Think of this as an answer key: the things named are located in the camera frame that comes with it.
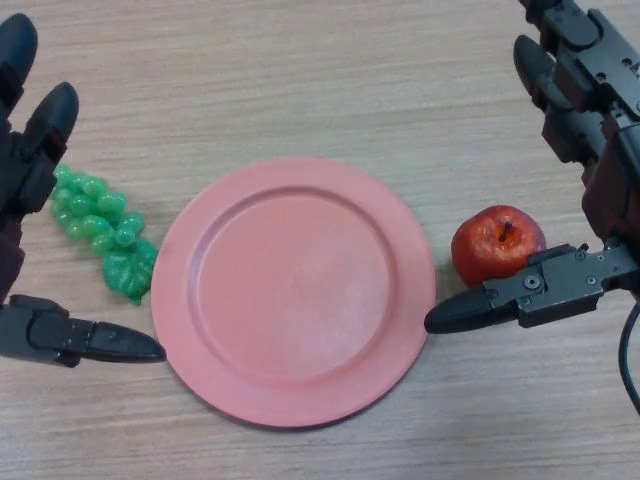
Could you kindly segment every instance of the screw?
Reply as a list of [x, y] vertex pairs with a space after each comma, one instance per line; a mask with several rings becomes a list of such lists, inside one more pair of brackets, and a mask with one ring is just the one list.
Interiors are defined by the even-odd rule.
[[522, 283], [524, 284], [524, 288], [535, 290], [540, 286], [540, 277], [538, 277], [537, 275], [527, 275], [526, 277], [524, 277]]

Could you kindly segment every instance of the red apple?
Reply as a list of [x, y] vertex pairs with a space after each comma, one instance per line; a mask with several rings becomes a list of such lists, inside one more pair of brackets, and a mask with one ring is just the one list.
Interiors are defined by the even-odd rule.
[[451, 241], [453, 265], [468, 287], [510, 277], [546, 248], [538, 224], [522, 210], [489, 207], [464, 222]]

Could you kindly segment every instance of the wood grain surface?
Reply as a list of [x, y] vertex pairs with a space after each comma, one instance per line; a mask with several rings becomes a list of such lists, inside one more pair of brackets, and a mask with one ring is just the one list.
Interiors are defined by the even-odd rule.
[[[637, 0], [592, 4], [640, 47]], [[439, 298], [462, 288], [453, 232], [485, 206], [525, 209], [549, 244], [598, 244], [579, 169], [540, 137], [513, 68], [516, 36], [535, 36], [516, 1], [0, 4], [0, 17], [17, 11], [40, 49], [15, 127], [70, 81], [81, 108], [66, 162], [124, 191], [158, 244], [207, 184], [282, 154], [331, 157], [391, 186], [428, 234]], [[14, 292], [153, 332], [148, 299], [133, 307], [109, 293], [95, 258], [48, 212], [25, 221], [23, 245]], [[382, 402], [311, 432], [239, 425], [166, 364], [3, 360], [0, 478], [637, 479], [638, 418], [616, 361], [631, 304], [612, 294], [593, 314], [538, 329], [431, 337]]]

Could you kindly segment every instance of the plastic grapes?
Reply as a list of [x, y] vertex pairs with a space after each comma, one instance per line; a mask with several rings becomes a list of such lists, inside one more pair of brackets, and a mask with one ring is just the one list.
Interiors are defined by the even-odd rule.
[[127, 197], [109, 190], [107, 182], [66, 165], [55, 171], [58, 183], [51, 212], [72, 242], [87, 241], [91, 252], [102, 258], [107, 286], [139, 305], [151, 287], [157, 248], [140, 237], [144, 219], [125, 212]]

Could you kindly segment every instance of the black cable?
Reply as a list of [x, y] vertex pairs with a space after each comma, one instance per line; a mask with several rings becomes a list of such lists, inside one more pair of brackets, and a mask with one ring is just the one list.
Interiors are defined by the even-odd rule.
[[622, 377], [624, 388], [627, 390], [629, 398], [631, 399], [631, 403], [633, 403], [633, 406], [636, 408], [638, 415], [640, 415], [640, 396], [638, 395], [638, 391], [636, 390], [636, 387], [633, 384], [633, 380], [631, 379], [631, 373], [629, 373], [629, 363], [627, 355], [627, 350], [629, 349], [629, 339], [631, 338], [631, 331], [636, 324], [638, 316], [640, 316], [640, 305], [636, 303], [635, 306], [631, 309], [631, 312], [627, 317], [627, 321], [624, 324], [624, 328], [622, 329], [622, 335], [620, 335], [620, 346], [618, 347], [618, 365], [620, 367], [620, 376]]

